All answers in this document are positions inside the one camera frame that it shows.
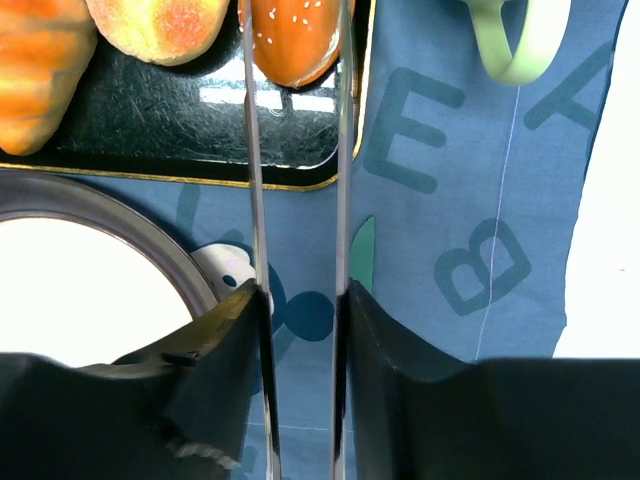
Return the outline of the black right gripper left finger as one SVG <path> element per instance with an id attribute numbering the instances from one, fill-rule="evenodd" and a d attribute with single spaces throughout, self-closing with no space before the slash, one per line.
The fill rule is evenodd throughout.
<path id="1" fill-rule="evenodd" d="M 5 479 L 227 479 L 248 421 L 264 301 L 245 282 L 114 364 L 1 357 Z"/>

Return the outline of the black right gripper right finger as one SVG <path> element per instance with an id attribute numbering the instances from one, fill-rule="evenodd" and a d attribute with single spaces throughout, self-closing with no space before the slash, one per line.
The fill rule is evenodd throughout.
<path id="1" fill-rule="evenodd" d="M 466 363 L 348 291 L 361 479 L 635 479 L 635 360 Z"/>

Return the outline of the metal tongs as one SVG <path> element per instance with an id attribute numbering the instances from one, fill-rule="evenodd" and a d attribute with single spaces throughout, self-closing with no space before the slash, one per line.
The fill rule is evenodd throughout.
<path id="1" fill-rule="evenodd" d="M 336 227 L 336 307 L 333 323 L 333 383 L 330 443 L 331 479 L 346 477 L 346 365 L 347 336 L 349 322 L 349 193 L 351 168 L 354 153 L 354 100 L 353 70 L 354 48 L 352 36 L 351 9 L 348 1 L 339 5 L 340 45 L 340 98 L 338 132 L 337 169 L 337 227 Z M 263 392 L 264 426 L 267 446 L 268 479 L 280 479 L 281 453 L 279 438 L 278 409 L 276 397 L 274 347 L 269 304 L 269 272 L 267 240 L 265 228 L 264 199 L 262 191 L 262 165 L 259 127 L 255 102 L 255 81 L 253 77 L 253 25 L 252 6 L 243 9 L 243 57 L 245 100 L 244 115 L 247 132 L 248 169 L 251 194 L 254 267 L 259 296 L 259 346 L 260 368 Z"/>

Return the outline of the sesame glazed bun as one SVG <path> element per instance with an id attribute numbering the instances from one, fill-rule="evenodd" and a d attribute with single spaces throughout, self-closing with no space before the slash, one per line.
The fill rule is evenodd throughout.
<path id="1" fill-rule="evenodd" d="M 239 29 L 252 20 L 251 59 L 271 82 L 290 89 L 312 84 L 340 55 L 339 1 L 239 1 Z"/>

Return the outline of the round pale bun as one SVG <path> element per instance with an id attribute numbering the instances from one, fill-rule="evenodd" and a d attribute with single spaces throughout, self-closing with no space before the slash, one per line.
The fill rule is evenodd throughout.
<path id="1" fill-rule="evenodd" d="M 89 13 L 122 53 L 162 66 L 188 63 L 214 43 L 227 0 L 94 0 Z"/>

